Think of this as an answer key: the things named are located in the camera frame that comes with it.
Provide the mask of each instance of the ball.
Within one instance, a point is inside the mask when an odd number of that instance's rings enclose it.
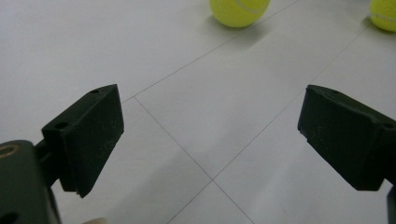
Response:
[[[396,32],[396,0],[372,0],[371,20],[380,29]]]
[[[235,28],[249,26],[258,20],[269,3],[269,0],[209,0],[216,20]]]

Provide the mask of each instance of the tiled floor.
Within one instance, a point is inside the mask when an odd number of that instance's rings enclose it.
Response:
[[[304,88],[396,119],[396,35],[369,0],[273,0],[246,29],[206,0],[0,2],[0,142],[37,143],[82,94],[117,83],[125,133],[91,194],[53,186],[64,223],[388,223],[297,131]]]

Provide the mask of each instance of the tennis ball seam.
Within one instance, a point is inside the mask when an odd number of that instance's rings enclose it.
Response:
[[[371,16],[379,18],[379,19],[382,19],[382,20],[386,20],[386,21],[396,22],[396,19],[389,18],[389,17],[383,16],[383,15],[378,14],[378,13],[373,13]]]
[[[266,7],[267,4],[264,4],[261,8],[258,9],[252,9],[252,8],[248,8],[246,7],[244,4],[242,4],[239,0],[234,0],[235,3],[240,6],[241,8],[243,8],[244,10],[251,12],[251,13],[261,13]]]

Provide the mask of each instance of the white tile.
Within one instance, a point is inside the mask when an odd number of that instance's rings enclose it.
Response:
[[[341,91],[396,119],[395,38],[370,26],[314,84]]]
[[[85,92],[117,83],[126,100],[243,31],[220,26],[202,0],[1,1],[0,22],[2,142],[37,143]]]
[[[363,31],[343,2],[301,0],[137,99],[213,177]]]
[[[252,224],[215,184],[210,183],[169,224]]]
[[[301,94],[216,179],[254,223],[388,223],[386,196],[358,192],[297,131]]]
[[[167,223],[210,181],[135,99],[122,106],[125,133],[91,193],[68,200],[59,187],[54,190],[65,224],[97,217]]]

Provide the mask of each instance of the tennis ball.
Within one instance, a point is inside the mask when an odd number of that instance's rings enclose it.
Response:
[[[258,20],[270,0],[209,0],[213,16],[230,27],[246,27]]]
[[[371,20],[379,28],[396,32],[396,0],[372,0]]]

